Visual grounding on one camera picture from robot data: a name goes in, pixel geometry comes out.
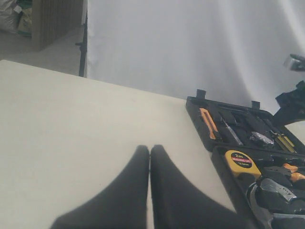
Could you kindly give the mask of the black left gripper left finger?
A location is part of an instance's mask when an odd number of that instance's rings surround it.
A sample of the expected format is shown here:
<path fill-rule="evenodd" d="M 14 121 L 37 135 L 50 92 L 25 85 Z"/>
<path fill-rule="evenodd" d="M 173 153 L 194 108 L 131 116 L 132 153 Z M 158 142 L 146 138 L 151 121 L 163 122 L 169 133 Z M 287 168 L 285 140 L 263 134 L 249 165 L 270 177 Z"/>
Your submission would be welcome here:
<path fill-rule="evenodd" d="M 98 195 L 59 216 L 53 229 L 144 229 L 150 154 L 139 145 L 126 167 Z"/>

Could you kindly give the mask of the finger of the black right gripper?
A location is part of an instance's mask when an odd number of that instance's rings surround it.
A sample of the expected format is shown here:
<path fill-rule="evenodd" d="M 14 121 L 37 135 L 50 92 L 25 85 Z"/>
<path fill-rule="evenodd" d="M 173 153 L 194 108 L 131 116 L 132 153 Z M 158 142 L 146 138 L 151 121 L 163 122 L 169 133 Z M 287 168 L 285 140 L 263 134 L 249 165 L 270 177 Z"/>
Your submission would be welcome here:
<path fill-rule="evenodd" d="M 300 81 L 295 90 L 282 93 L 275 99 L 280 106 L 273 117 L 275 126 L 284 126 L 305 120 L 304 81 Z"/>

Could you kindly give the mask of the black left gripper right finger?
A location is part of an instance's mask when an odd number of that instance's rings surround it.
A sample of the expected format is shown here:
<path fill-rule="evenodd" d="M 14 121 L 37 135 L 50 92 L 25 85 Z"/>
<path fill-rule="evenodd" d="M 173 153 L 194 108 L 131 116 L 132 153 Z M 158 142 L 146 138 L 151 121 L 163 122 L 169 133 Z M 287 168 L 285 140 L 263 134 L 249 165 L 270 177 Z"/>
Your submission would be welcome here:
<path fill-rule="evenodd" d="M 250 229 L 250 221 L 211 199 L 177 168 L 162 145 L 150 155 L 156 229 Z"/>

